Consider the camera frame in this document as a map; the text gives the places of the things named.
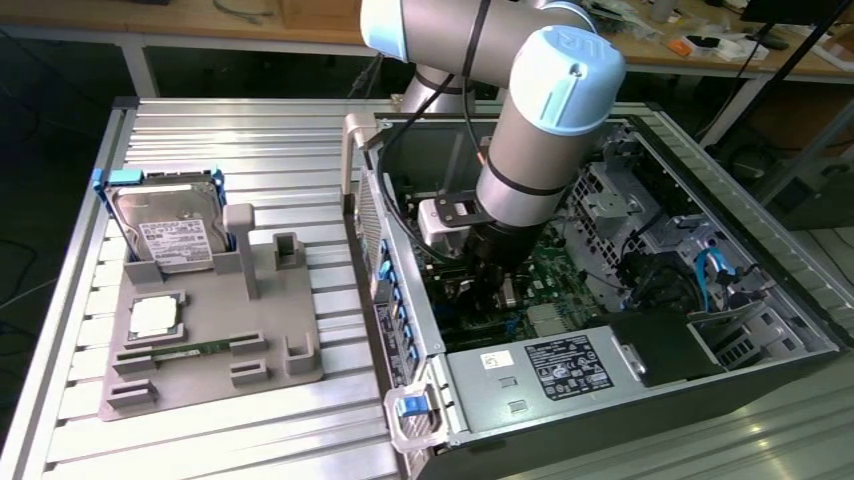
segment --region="orange object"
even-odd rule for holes
[[[687,57],[691,54],[691,47],[689,47],[679,38],[674,38],[667,42],[667,48],[683,57]]]

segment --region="robotic arm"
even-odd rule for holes
[[[506,0],[364,0],[362,35],[402,61],[509,88],[477,187],[493,221],[473,227],[467,250],[481,265],[513,272],[607,118],[623,57],[583,9],[563,1],[534,8]],[[489,276],[501,282],[502,273]]]

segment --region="metal slotted surface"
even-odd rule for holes
[[[103,241],[94,240],[99,261],[76,351],[68,371],[55,372],[67,384],[42,478],[397,477],[338,186],[343,117],[351,110],[389,108],[389,102],[370,101],[143,100],[127,150],[119,146],[124,168],[219,166],[228,202],[256,207],[251,242],[294,231],[307,244],[326,377],[102,422],[96,412],[126,250],[110,222]],[[358,174],[360,164],[354,167]],[[38,478],[40,472],[27,473]]]

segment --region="hard drive label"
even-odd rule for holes
[[[162,266],[212,260],[211,244],[200,219],[140,223],[146,245]]]
[[[529,345],[525,351],[550,400],[614,386],[586,335]]]

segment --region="barcode label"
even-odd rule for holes
[[[160,266],[212,260],[211,244],[202,220],[140,223],[151,256]]]

